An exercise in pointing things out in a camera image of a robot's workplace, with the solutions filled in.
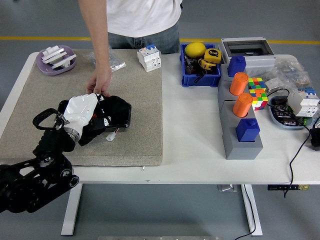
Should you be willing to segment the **person's right hand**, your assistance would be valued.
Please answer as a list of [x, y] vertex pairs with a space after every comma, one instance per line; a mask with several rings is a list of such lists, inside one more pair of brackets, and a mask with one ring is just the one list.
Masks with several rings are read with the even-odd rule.
[[108, 97], [108, 88], [111, 83], [112, 70], [109, 66], [97, 66], [86, 81], [87, 94], [99, 94]]

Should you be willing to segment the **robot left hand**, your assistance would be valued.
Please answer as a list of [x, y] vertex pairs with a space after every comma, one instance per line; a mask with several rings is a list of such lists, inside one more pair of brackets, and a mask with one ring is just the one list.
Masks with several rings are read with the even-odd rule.
[[64, 118], [67, 120], [64, 125], [65, 131], [75, 133], [79, 137], [83, 132], [83, 128], [92, 119], [98, 102], [103, 100], [104, 96], [96, 93], [70, 98], [63, 113]]

